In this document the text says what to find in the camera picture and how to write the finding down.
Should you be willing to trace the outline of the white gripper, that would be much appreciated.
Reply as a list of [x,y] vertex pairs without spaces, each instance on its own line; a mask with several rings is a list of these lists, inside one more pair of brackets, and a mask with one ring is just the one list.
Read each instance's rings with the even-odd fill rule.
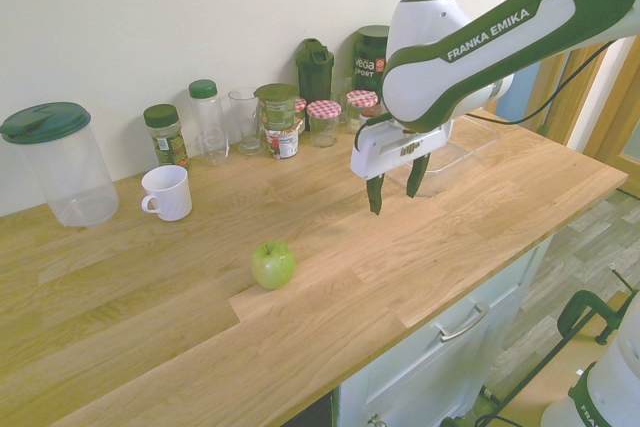
[[395,121],[362,126],[351,154],[351,170],[367,180],[370,211],[379,215],[382,208],[384,175],[412,161],[406,194],[414,198],[426,173],[430,154],[449,140],[453,121],[425,133],[408,133]]

